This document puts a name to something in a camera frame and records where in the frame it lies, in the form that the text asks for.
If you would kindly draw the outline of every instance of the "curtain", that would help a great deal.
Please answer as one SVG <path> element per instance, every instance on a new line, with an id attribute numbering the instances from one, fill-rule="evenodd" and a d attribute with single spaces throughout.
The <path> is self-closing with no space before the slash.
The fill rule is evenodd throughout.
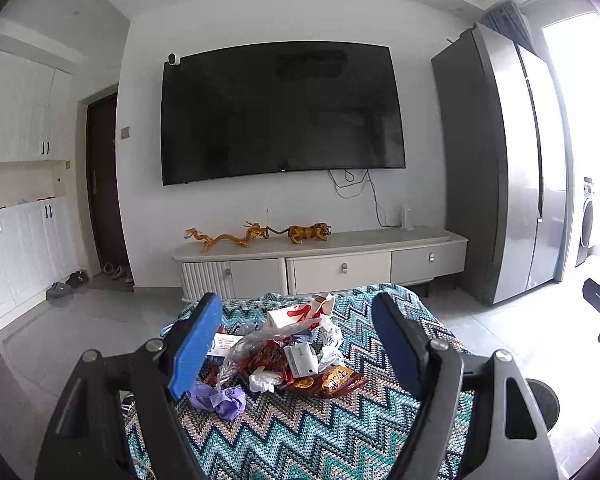
<path id="1" fill-rule="evenodd" d="M 526 28 L 525 19 L 514 2 L 509 0 L 491 9 L 480 20 L 480 23 L 499 32 L 529 52 L 536 53 L 531 41 L 531 33 Z"/>

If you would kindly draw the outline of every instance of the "screw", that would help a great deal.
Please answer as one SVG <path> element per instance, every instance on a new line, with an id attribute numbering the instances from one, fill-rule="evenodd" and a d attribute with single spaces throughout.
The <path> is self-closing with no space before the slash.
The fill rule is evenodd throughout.
<path id="1" fill-rule="evenodd" d="M 430 345 L 431 348 L 438 350 L 439 352 L 445 351 L 449 348 L 449 343 L 442 339 L 432 339 Z"/>
<path id="2" fill-rule="evenodd" d="M 496 350 L 496 359 L 501 363 L 508 363 L 513 359 L 513 356 L 506 350 Z"/>
<path id="3" fill-rule="evenodd" d="M 156 353 L 164 348 L 164 342 L 162 339 L 149 339 L 149 341 L 144 344 L 144 347 L 149 352 Z"/>
<path id="4" fill-rule="evenodd" d="M 82 354 L 82 360 L 85 363 L 91 363 L 93 361 L 95 361 L 98 358 L 98 351 L 97 350 L 87 350 L 84 352 L 84 354 Z"/>

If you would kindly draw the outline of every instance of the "zigzag patterned blanket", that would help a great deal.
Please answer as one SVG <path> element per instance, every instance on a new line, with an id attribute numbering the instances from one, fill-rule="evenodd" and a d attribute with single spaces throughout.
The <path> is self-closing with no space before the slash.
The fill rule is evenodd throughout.
<path id="1" fill-rule="evenodd" d="M 339 399 L 314 399 L 293 393 L 252 394 L 245 412 L 233 422 L 193 409 L 183 398 L 177 411 L 194 455 L 210 480 L 384 479 L 395 463 L 419 408 L 401 389 L 371 321 L 371 301 L 385 291 L 401 312 L 417 320 L 430 337 L 466 349 L 406 288 L 392 284 L 356 288 L 336 296 L 333 321 L 344 335 L 341 350 L 349 367 L 369 378 Z M 246 319 L 264 320 L 265 312 L 307 302 L 267 294 L 258 300 L 227 301 L 223 322 L 232 333 Z M 190 316 L 193 306 L 179 319 Z M 462 394 L 458 416 L 439 478 L 458 472 L 471 415 L 472 396 Z M 126 419 L 129 449 L 141 479 L 154 475 L 144 448 L 138 416 Z"/>

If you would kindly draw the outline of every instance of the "black tv screen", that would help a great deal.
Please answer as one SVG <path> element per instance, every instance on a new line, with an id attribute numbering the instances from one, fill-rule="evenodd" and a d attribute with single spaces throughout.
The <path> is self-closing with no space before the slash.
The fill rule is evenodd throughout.
<path id="1" fill-rule="evenodd" d="M 404 168 L 389 49 L 289 41 L 164 64 L 162 183 L 301 170 Z"/>

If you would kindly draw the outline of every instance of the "stainless steel refrigerator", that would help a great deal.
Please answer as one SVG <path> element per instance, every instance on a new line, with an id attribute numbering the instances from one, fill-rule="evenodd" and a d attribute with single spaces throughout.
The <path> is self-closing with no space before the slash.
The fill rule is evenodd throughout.
<path id="1" fill-rule="evenodd" d="M 446 228 L 469 239 L 460 285 L 484 304 L 553 279 L 564 229 L 564 132 L 547 65 L 482 25 L 433 58 Z"/>

